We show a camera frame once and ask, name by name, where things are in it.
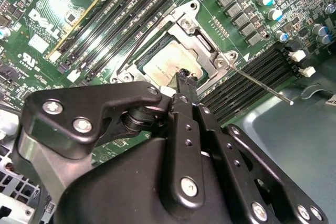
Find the silver screw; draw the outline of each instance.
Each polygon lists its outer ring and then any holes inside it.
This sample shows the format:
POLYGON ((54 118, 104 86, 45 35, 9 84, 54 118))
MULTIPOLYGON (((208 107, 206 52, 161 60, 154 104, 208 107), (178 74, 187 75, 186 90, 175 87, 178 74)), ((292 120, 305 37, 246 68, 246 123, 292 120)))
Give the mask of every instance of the silver screw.
POLYGON ((301 206, 301 205, 298 205, 298 210, 299 210, 299 213, 301 214, 301 216, 302 216, 305 220, 310 220, 310 216, 309 216, 309 213, 308 213, 308 211, 306 210, 306 208, 304 208, 304 207, 301 206))
POLYGON ((90 123, 89 120, 84 118, 78 118, 74 120, 72 125, 75 128, 75 130, 80 133, 88 133, 92 130, 92 124, 90 123))
POLYGON ((332 14, 336 11, 336 6, 334 4, 329 4, 326 6, 325 10, 326 14, 332 14))
POLYGON ((322 220, 322 216, 320 215, 319 211, 315 207, 310 207, 310 211, 315 215, 316 218, 322 220))
POLYGON ((253 202, 252 210, 259 220, 261 221, 267 220, 267 213, 261 204, 259 204, 258 202, 253 202))
POLYGON ((236 127, 232 127, 231 129, 235 134, 237 134, 237 135, 240 134, 239 130, 236 127))
POLYGON ((60 114, 63 111, 63 107, 59 102, 48 101, 42 105, 42 108, 45 112, 51 115, 60 114))
POLYGON ((203 110, 204 110, 205 114, 210 114, 211 113, 210 110, 207 107, 203 107, 203 110))
POLYGON ((187 97, 181 96, 180 99, 181 99, 182 102, 188 103, 188 98, 187 97))
POLYGON ((148 90, 151 94, 158 94, 158 93, 157 93, 157 90, 156 90, 155 88, 153 88, 153 87, 149 87, 149 88, 147 88, 147 90, 148 90))
POLYGON ((192 26, 192 23, 189 20, 184 18, 183 20, 181 20, 181 26, 184 29, 190 29, 192 26))
POLYGON ((189 178, 181 179, 181 187, 185 194, 189 197, 195 197, 197 194, 197 186, 196 184, 189 178))

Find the hole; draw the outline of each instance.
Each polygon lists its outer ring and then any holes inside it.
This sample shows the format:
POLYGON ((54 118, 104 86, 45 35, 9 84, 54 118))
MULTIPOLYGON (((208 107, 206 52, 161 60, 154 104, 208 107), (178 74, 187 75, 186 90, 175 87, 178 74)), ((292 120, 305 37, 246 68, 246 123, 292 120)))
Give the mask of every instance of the hole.
POLYGON ((15 187, 15 190, 17 190, 17 191, 20 191, 21 190, 21 188, 22 188, 22 186, 23 186, 23 183, 22 182, 20 182, 19 184, 17 184, 17 186, 15 187))
POLYGON ((2 184, 4 184, 4 185, 8 185, 9 184, 9 182, 11 182, 12 181, 12 177, 10 177, 10 176, 7 176, 7 178, 5 178, 5 180, 3 181, 3 183, 2 184))
POLYGON ((0 220, 2 218, 8 217, 11 214, 12 210, 8 207, 0 207, 0 220))
POLYGON ((5 176, 6 176, 6 174, 4 174, 3 172, 0 172, 0 182, 5 176))
POLYGON ((5 165, 5 168, 6 168, 6 170, 9 171, 9 172, 12 172, 12 173, 15 173, 15 174, 19 174, 19 173, 15 172, 15 169, 14 169, 14 166, 13 166, 12 163, 7 163, 7 164, 5 165))
POLYGON ((30 197, 33 192, 34 192, 34 189, 31 186, 25 185, 21 193, 30 197))
POLYGON ((239 162, 238 160, 235 160, 233 163, 234 163, 237 167, 240 167, 240 162, 239 162))
POLYGON ((0 145, 0 156, 6 156, 6 154, 9 152, 9 149, 4 147, 3 145, 0 145))
POLYGON ((181 99, 182 102, 188 103, 188 98, 187 97, 181 96, 180 99, 181 99))
POLYGON ((16 197, 16 192, 12 192, 12 194, 10 195, 12 198, 16 197))
POLYGON ((24 204, 28 202, 28 199, 25 198, 25 197, 23 197, 23 196, 21 196, 21 195, 17 196, 16 199, 17 199, 18 201, 24 203, 24 204))
POLYGON ((197 9, 196 3, 191 3, 190 7, 191 7, 192 10, 196 10, 197 9))
POLYGON ((187 139, 187 140, 185 141, 185 145, 187 145, 187 146, 192 146, 192 145, 193 145, 193 142, 191 142, 191 140, 187 139))
POLYGON ((147 90, 151 93, 151 94, 158 94, 157 90, 154 87, 148 87, 147 90))

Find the screw head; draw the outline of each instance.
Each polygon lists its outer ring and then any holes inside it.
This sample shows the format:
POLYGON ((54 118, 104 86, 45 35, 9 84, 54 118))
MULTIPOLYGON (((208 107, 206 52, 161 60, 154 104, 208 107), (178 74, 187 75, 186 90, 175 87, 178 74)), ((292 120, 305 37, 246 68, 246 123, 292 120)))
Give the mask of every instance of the screw head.
POLYGON ((237 135, 240 134, 239 130, 236 127, 232 127, 232 131, 237 135))
POLYGON ((92 130, 92 124, 89 120, 84 118, 78 118, 73 122, 73 128, 80 133, 88 133, 92 130))
POLYGON ((302 216, 305 220, 310 220, 310 216, 309 216, 309 213, 308 213, 308 211, 306 210, 306 208, 304 208, 304 207, 301 206, 301 205, 298 205, 298 210, 299 210, 299 213, 301 214, 301 216, 302 216))
POLYGON ((267 213, 261 204, 259 204, 258 202, 253 202, 252 210, 259 220, 261 221, 267 220, 267 213))
POLYGON ((319 220, 322 220, 322 216, 320 215, 319 211, 315 207, 310 207, 310 211, 313 213, 313 215, 318 218, 319 220))
POLYGON ((149 87, 149 88, 147 88, 148 89, 148 91, 151 93, 151 94, 158 94, 157 93, 157 90, 154 88, 154 87, 149 87))
POLYGON ((59 102, 48 101, 42 105, 42 109, 51 115, 60 114, 63 111, 63 107, 59 102))
POLYGON ((210 110, 207 107, 203 107, 203 110, 204 110, 205 114, 210 114, 211 113, 210 110))
POLYGON ((181 179, 182 191, 187 194, 189 197, 195 197, 197 194, 196 184, 189 178, 181 179))

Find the black ram slot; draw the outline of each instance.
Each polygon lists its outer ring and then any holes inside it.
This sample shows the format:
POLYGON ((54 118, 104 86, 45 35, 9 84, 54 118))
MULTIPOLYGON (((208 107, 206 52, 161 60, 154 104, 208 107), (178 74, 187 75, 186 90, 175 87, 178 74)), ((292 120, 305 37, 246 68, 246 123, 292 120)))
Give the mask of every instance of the black ram slot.
POLYGON ((59 51, 61 53, 66 52, 78 39, 88 30, 88 28, 98 20, 98 18, 103 15, 108 6, 113 2, 113 0, 107 0, 103 3, 100 8, 96 8, 92 14, 86 18, 85 23, 78 29, 77 33, 71 38, 67 39, 61 46, 59 51))
MULTIPOLYGON (((291 77, 298 77, 298 69, 281 44, 275 44, 243 70, 268 85, 276 88, 291 77)), ((201 103, 209 107, 218 122, 223 124, 262 98, 267 91, 252 81, 235 73, 209 95, 201 99, 201 103)))
POLYGON ((123 48, 124 45, 126 45, 127 43, 131 42, 131 40, 133 39, 133 37, 135 36, 135 34, 139 33, 142 29, 142 26, 147 24, 149 21, 153 20, 154 17, 156 16, 158 9, 161 8, 162 5, 164 5, 165 3, 169 3, 172 0, 159 0, 158 2, 156 2, 153 6, 158 6, 158 8, 152 8, 150 14, 148 14, 145 17, 150 17, 147 18, 145 21, 144 18, 141 18, 137 24, 135 25, 136 29, 133 29, 131 31, 131 33, 127 32, 122 39, 120 39, 119 41, 121 43, 117 43, 118 46, 114 46, 113 48, 110 49, 110 51, 107 53, 106 57, 104 57, 100 63, 98 63, 98 66, 94 69, 91 70, 88 75, 85 77, 84 81, 82 81, 82 84, 87 84, 92 77, 94 77, 95 75, 97 75, 105 66, 106 64, 115 56, 117 55, 120 50, 123 48))
POLYGON ((82 42, 82 44, 77 47, 68 58, 77 60, 104 31, 113 29, 111 27, 112 20, 115 20, 123 11, 123 7, 127 7, 132 0, 124 0, 122 3, 115 4, 114 10, 109 14, 105 15, 102 22, 93 29, 89 36, 82 42))
POLYGON ((132 13, 130 13, 128 16, 124 16, 122 20, 120 20, 116 27, 113 27, 108 34, 104 37, 104 39, 100 42, 100 45, 95 48, 95 50, 92 50, 82 61, 82 63, 86 63, 85 66, 90 65, 92 61, 94 61, 95 57, 99 55, 113 40, 117 38, 119 33, 121 33, 125 28, 125 23, 127 25, 132 21, 133 17, 136 17, 139 13, 141 13, 142 9, 141 7, 146 6, 148 2, 151 2, 153 0, 140 0, 136 3, 135 9, 132 10, 132 13))

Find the green circuit board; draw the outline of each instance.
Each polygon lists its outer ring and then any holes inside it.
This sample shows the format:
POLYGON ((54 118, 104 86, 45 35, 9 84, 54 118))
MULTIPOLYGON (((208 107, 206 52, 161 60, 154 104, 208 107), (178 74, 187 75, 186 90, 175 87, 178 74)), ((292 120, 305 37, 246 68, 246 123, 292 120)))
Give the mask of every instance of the green circuit board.
MULTIPOLYGON (((120 21, 118 19, 104 21, 104 18, 109 15, 109 12, 105 12, 93 21, 86 32, 74 40, 70 47, 62 51, 64 42, 71 41, 71 38, 79 33, 81 27, 85 27, 90 22, 90 19, 95 16, 106 1, 108 0, 0 0, 0 25, 10 30, 10 36, 0 40, 2 64, 0 66, 2 77, 0 93, 3 100, 20 109, 24 99, 30 93, 37 90, 76 87, 81 85, 81 81, 90 72, 94 72, 94 75, 90 79, 89 85, 111 83, 111 76, 116 70, 118 62, 139 39, 139 36, 151 26, 151 22, 157 20, 162 12, 172 4, 180 6, 192 0, 167 0, 162 3, 151 16, 152 19, 148 23, 144 22, 140 30, 131 33, 130 39, 122 44, 118 53, 111 54, 113 57, 107 56, 127 31, 121 30, 120 36, 118 34, 113 39, 106 40, 106 38, 114 26, 118 25, 118 22, 122 23, 125 18, 128 18, 127 13, 118 16, 120 21), (95 33, 95 29, 103 22, 107 22, 109 28, 94 36, 95 40, 80 51, 69 71, 60 72, 60 64, 65 62, 72 52, 76 52, 83 43, 86 43, 85 41, 91 38, 90 33, 95 33), (60 52, 59 56, 55 57, 53 55, 55 52, 60 52), (90 61, 83 67, 82 60, 87 56, 90 56, 90 61), (79 68, 78 76, 69 80, 71 70, 79 68), (12 71, 10 78, 6 70, 12 71)), ((159 0, 153 0, 151 4, 155 5, 156 1, 159 2, 159 0)), ((256 33, 260 35, 260 39, 254 45, 251 45, 249 37, 242 35, 241 30, 234 25, 234 18, 229 17, 227 8, 218 4, 219 0, 198 1, 201 6, 196 16, 197 21, 221 51, 234 50, 238 52, 236 67, 242 68, 248 65, 254 58, 274 45, 277 41, 275 33, 279 30, 284 31, 289 38, 297 38, 302 43, 314 66, 330 55, 328 45, 317 42, 316 35, 311 30, 315 24, 321 24, 328 27, 331 36, 335 36, 336 13, 326 12, 326 7, 334 4, 335 0, 274 0, 272 6, 260 6, 257 3, 258 0, 239 2, 239 8, 246 13, 249 22, 254 26, 256 33), (270 21, 266 17, 271 8, 283 12, 281 19, 270 21)), ((114 6, 111 11, 118 8, 121 7, 114 6)), ((144 6, 143 9, 140 8, 136 11, 138 13, 144 11, 143 15, 146 15, 151 9, 146 9, 144 6)), ((232 74, 233 72, 230 71, 225 78, 232 74)), ((225 78, 214 84, 213 87, 222 83, 225 78)), ((201 94, 201 98, 207 95, 213 87, 201 94)), ((123 150, 120 146, 111 145, 111 149, 107 150, 112 153, 111 157, 119 154, 118 150, 123 150)))

